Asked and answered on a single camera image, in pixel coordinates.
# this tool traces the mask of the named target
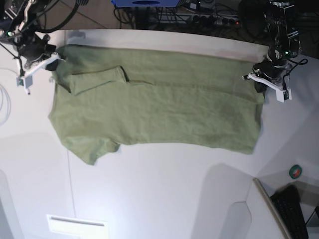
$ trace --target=black cable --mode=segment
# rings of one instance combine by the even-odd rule
[[[15,15],[15,18],[11,21],[11,23],[10,23],[10,25],[9,25],[9,27],[8,27],[8,29],[7,29],[7,31],[5,32],[5,35],[7,35],[8,31],[11,29],[12,24],[14,23],[14,20],[16,19],[16,16],[19,16],[20,11],[22,10],[22,7],[26,4],[26,1],[27,1],[27,0],[24,0],[23,3],[21,4],[21,6],[20,6],[18,12],[17,12],[16,15]]]
[[[160,17],[159,17],[159,22],[161,21],[161,17],[163,16],[163,7],[160,9]]]
[[[120,14],[120,12],[119,12],[119,10],[118,10],[118,8],[117,8],[116,6],[114,6],[113,15],[114,15],[114,17],[117,19],[117,21],[120,22],[120,29],[122,29],[122,18],[121,18],[121,14]]]
[[[252,34],[251,31],[248,29],[248,26],[246,24],[246,17],[244,16],[244,13],[243,13],[244,12],[243,8],[244,8],[243,2],[241,1],[238,5],[238,17],[239,17],[239,19],[241,21],[241,25],[242,25],[243,29],[245,30],[245,32],[247,33],[247,35],[256,41],[266,39],[265,37],[264,38],[257,37],[256,35]]]
[[[204,3],[208,3],[208,4],[210,4],[210,3],[213,3],[215,0],[210,0],[210,1],[208,1],[208,0],[202,0]]]
[[[288,61],[290,61],[291,63],[294,63],[296,65],[300,65],[300,66],[306,65],[308,63],[308,59],[306,59],[306,58],[302,59],[300,62],[296,62],[296,61],[293,61],[291,59],[288,59]]]
[[[168,12],[167,12],[167,10],[168,10],[168,8],[167,8],[167,7],[165,7],[166,17],[167,17],[167,19],[168,19],[168,22],[171,24],[171,22],[170,22],[170,20],[171,20],[171,19],[169,19],[169,17],[168,17]]]
[[[216,12],[221,12],[221,11],[229,12],[230,15],[237,15],[237,13],[235,13],[234,11],[229,10],[229,9],[219,9]]]
[[[61,3],[62,3],[63,5],[65,5],[65,6],[67,6],[68,8],[72,8],[71,6],[69,6],[68,4],[66,4],[64,1],[61,1]],[[94,22],[95,24],[97,24],[97,25],[103,27],[104,29],[107,29],[107,27],[105,27],[104,25],[98,23],[97,21],[93,20],[92,18],[88,17],[87,15],[82,14],[82,13],[80,13],[79,11],[77,12],[77,14],[79,14],[79,15],[85,17],[86,19],[90,20],[91,22]]]
[[[290,69],[290,71],[289,71],[288,73],[286,73],[286,74],[284,75],[284,77],[283,77],[283,84],[284,84],[284,82],[285,82],[285,78],[286,78],[287,76],[289,76],[290,73],[291,73],[297,66],[306,65],[306,64],[308,63],[308,59],[306,59],[306,58],[302,59],[300,62],[296,62],[296,61],[293,61],[293,60],[290,60],[290,59],[288,59],[288,61],[294,63],[295,65],[293,66],[293,68]]]
[[[9,52],[13,57],[14,57],[14,59],[18,59],[19,57],[18,56],[16,56],[16,55],[14,55],[8,48],[6,48],[4,45],[2,45],[1,43],[0,43],[0,46],[2,46],[7,52]]]
[[[131,26],[131,29],[134,29],[134,22],[133,22],[133,13],[131,11],[131,8],[130,7],[125,7],[123,8],[123,11],[122,11],[122,17],[124,20],[127,20],[127,22],[130,24]]]
[[[173,8],[170,12],[171,12],[171,13],[173,14],[173,16],[174,16],[175,26],[176,26],[177,30],[178,30],[179,32],[182,32],[182,30],[181,30],[180,27],[179,27],[178,20],[177,20],[177,16],[178,16],[178,15],[176,14],[176,8]]]
[[[238,11],[236,11],[235,9],[233,9],[233,8],[231,8],[231,7],[229,7],[229,6],[225,5],[225,4],[216,3],[216,5],[217,5],[217,6],[222,6],[222,7],[224,7],[224,8],[227,8],[228,10],[233,11],[235,14],[238,13]]]
[[[44,14],[44,27],[43,29],[46,29],[46,13]]]
[[[57,3],[59,2],[60,0],[56,0],[54,2],[54,4],[52,4],[49,8],[46,8],[39,16],[37,16],[34,20],[32,20],[24,29],[21,30],[21,33],[26,31],[34,22],[36,22],[40,17],[42,17],[44,14],[46,14],[47,12],[49,12],[52,8],[54,8],[54,6],[57,5]]]
[[[75,15],[75,13],[77,12],[78,9],[79,9],[79,4],[76,2],[73,10],[70,12],[70,14],[67,16],[67,18],[63,22],[61,22],[59,25],[57,25],[56,27],[51,28],[51,29],[46,29],[46,30],[37,29],[36,31],[41,32],[41,33],[52,33],[54,31],[60,30],[62,27],[64,27],[72,19],[72,17]]]
[[[235,32],[236,32],[237,36],[241,37],[244,41],[250,42],[250,41],[248,41],[245,37],[243,37],[242,34],[240,34],[239,29],[235,30]]]
[[[318,43],[319,43],[319,39],[318,39],[318,40],[315,40],[312,31],[309,31],[309,34],[310,34],[310,38],[311,38],[313,44],[318,44]]]
[[[166,7],[166,9],[169,10],[171,13],[173,13],[175,17],[178,17],[178,18],[180,18],[182,21],[184,21],[185,23],[189,24],[189,22],[187,22],[184,18],[182,18],[181,16],[179,16],[178,14],[176,14],[176,12],[170,10],[168,7]]]

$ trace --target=white panel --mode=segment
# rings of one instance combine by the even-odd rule
[[[252,215],[252,224],[247,239],[291,239],[287,229],[280,223],[281,219],[271,207],[264,194],[259,189],[258,183],[254,180],[247,196],[247,206]]]
[[[246,202],[234,203],[228,210],[219,239],[245,239],[251,226],[251,214]]]
[[[47,215],[50,230],[53,233],[77,236],[84,239],[108,239],[106,222],[80,220]]]
[[[77,217],[107,221],[111,239],[212,239],[252,177],[181,148],[129,147],[88,166],[70,154]]]

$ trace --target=desk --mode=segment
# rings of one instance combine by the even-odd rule
[[[141,30],[59,31],[52,34],[51,42],[180,51],[251,62],[261,61],[267,51],[265,46],[247,42]],[[0,54],[2,67],[16,68],[9,54],[4,50]],[[12,113],[0,127],[0,169],[7,177],[25,238],[69,238],[50,234],[46,214],[108,221],[112,239],[196,239],[196,229],[211,238],[210,230],[220,228],[227,207],[245,200],[252,177],[273,159],[288,155],[289,160],[279,164],[281,171],[295,161],[316,165],[313,140],[319,129],[314,120],[308,124],[307,119],[319,103],[318,60],[308,59],[308,65],[292,74],[291,101],[282,104],[276,101],[275,92],[267,92],[263,129],[252,155],[178,143],[122,145],[119,152],[100,158],[95,166],[68,152],[47,119],[54,88],[50,73],[37,72],[31,96],[27,96],[16,88],[12,74],[2,71],[0,83],[11,97]],[[304,127],[311,128],[314,136],[302,140],[301,155],[292,155],[292,137],[298,137],[296,133]],[[227,187],[232,183],[237,186],[231,190]],[[212,206],[209,200],[215,200],[223,188],[225,194],[219,194],[218,203]],[[219,213],[219,218],[199,215],[199,209]]]

